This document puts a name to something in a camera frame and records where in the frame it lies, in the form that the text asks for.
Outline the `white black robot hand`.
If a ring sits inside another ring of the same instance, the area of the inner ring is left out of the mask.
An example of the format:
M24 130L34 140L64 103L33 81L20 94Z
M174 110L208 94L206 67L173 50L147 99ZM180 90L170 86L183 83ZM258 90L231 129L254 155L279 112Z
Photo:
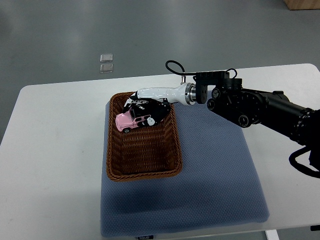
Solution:
M196 101L195 91L196 85L193 83L183 83L176 88L142 88L128 97L122 113L127 112L130 107L146 109L147 113L155 119L154 126L156 126L169 115L172 104L193 105Z

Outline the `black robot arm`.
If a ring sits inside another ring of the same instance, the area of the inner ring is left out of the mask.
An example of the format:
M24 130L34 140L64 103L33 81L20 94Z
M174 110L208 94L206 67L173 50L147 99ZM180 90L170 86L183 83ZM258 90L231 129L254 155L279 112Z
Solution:
M303 147L288 160L299 172L320 177L320 112L294 104L283 91L266 92L242 87L242 79L227 71L194 74L196 102L242 127L262 124Z

